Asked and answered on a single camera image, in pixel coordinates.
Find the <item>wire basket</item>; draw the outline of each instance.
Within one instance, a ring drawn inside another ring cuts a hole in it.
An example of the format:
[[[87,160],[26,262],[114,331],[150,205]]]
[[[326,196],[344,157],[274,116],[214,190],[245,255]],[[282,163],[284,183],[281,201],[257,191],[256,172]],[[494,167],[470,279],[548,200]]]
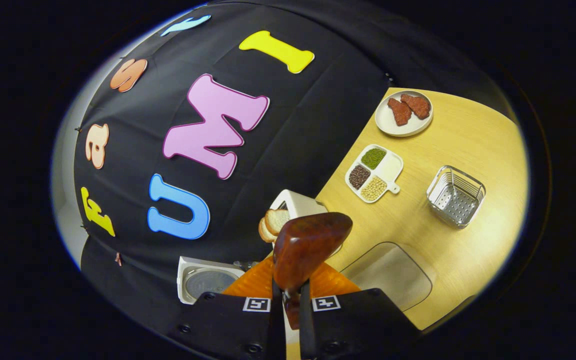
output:
[[[482,207],[486,187],[467,173],[446,165],[437,171],[425,194],[439,217],[463,229]]]

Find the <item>yellow table surface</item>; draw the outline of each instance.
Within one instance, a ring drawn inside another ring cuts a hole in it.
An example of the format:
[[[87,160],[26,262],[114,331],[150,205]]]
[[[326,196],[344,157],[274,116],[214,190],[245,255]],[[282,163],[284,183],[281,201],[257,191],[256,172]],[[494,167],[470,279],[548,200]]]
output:
[[[379,130],[373,113],[316,199],[353,221],[342,248],[326,260],[333,268],[342,271],[376,244],[394,242],[430,276],[430,295],[404,312],[423,330],[483,290],[503,266],[526,215],[530,172],[521,130],[500,112],[423,89],[390,88],[383,98],[403,90],[430,99],[430,125],[416,135],[394,137]],[[375,203],[362,201],[345,182],[349,167],[370,144],[404,161],[395,180],[401,191],[387,191]],[[464,171],[486,187],[484,202],[466,228],[444,223],[426,198],[442,166]]]

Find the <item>black fabric backdrop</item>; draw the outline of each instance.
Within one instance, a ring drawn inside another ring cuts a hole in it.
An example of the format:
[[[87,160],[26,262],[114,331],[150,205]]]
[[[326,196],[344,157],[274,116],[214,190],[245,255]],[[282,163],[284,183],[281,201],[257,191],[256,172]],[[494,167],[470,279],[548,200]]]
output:
[[[198,27],[160,36],[169,25],[204,15],[211,19]],[[177,296],[179,256],[227,264],[263,259],[272,248],[259,238],[258,222],[270,203],[283,189],[314,198],[388,87],[455,94],[510,116],[498,88],[471,61],[369,4],[219,1],[169,25],[125,57],[148,60],[130,91],[110,89],[115,69],[96,92],[82,121],[74,164],[77,201],[90,235],[82,272],[111,303],[158,333],[187,307]],[[239,50],[240,42],[258,30],[313,51],[314,61],[295,75],[268,55]],[[201,121],[186,94],[204,73],[236,91],[270,98],[254,130],[241,131],[231,122],[245,144],[219,149],[238,157],[227,180],[198,162],[162,154],[170,127]],[[90,126],[103,124],[110,138],[103,168],[97,170],[86,160],[84,143]],[[210,225],[202,237],[187,240],[150,230],[150,207],[179,221],[192,216],[176,203],[150,199],[154,173],[207,203]],[[87,220],[81,187],[110,216],[116,237]],[[122,267],[114,262],[117,252]]]

